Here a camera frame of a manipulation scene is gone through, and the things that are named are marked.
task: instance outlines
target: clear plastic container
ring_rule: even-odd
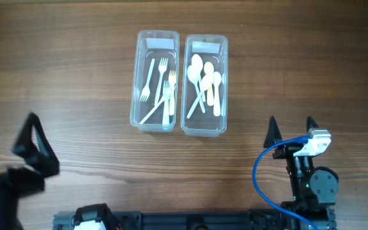
[[[203,64],[209,61],[214,71],[221,74],[222,82],[218,86],[220,99],[220,116],[215,116],[213,106],[204,102],[205,113],[198,104],[193,114],[187,119],[187,114],[197,98],[196,88],[187,76],[188,66],[194,54],[200,55]],[[217,137],[227,129],[227,100],[228,100],[228,39],[219,35],[189,35],[185,42],[183,73],[183,96],[181,105],[181,128],[187,135],[201,137]]]
[[[142,131],[148,132],[171,132],[176,124],[177,115],[177,85],[178,85],[178,61],[180,52],[180,36],[175,31],[140,31],[137,37],[135,53],[134,81],[132,90],[132,103],[130,108],[130,123]],[[155,95],[160,80],[158,67],[162,58],[168,58],[167,70],[162,76],[160,87],[161,100],[163,95],[164,81],[169,80],[169,72],[176,72],[176,85],[174,90],[174,115],[169,116],[169,124],[163,125],[164,103],[143,123],[142,119],[154,108]],[[154,59],[151,79],[149,81],[150,94],[145,102],[140,101],[143,88],[146,85],[152,59]]]

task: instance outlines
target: blue cable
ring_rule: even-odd
[[[290,140],[286,140],[286,141],[281,141],[279,143],[274,144],[273,146],[270,146],[269,148],[267,148],[265,151],[263,151],[260,156],[256,159],[255,164],[254,164],[254,170],[252,170],[252,182],[254,183],[255,189],[258,192],[258,194],[268,203],[270,204],[272,207],[276,208],[277,210],[281,211],[282,213],[288,214],[294,218],[298,218],[299,220],[304,221],[305,223],[307,223],[308,225],[312,226],[315,230],[319,230],[318,227],[310,220],[306,219],[305,217],[298,215],[296,213],[293,213],[291,211],[288,211],[284,208],[281,208],[280,206],[277,206],[274,202],[272,202],[271,200],[269,200],[268,197],[265,196],[265,194],[263,194],[263,192],[261,191],[261,189],[259,189],[258,184],[256,182],[256,169],[258,168],[258,163],[259,161],[262,159],[262,157],[267,154],[269,151],[271,151],[272,149],[278,147],[278,146],[282,146],[285,144],[289,144],[289,143],[300,143],[300,144],[304,144],[307,143],[307,141],[310,139],[311,137],[309,136],[302,136],[302,137],[297,137],[294,139],[290,139]]]

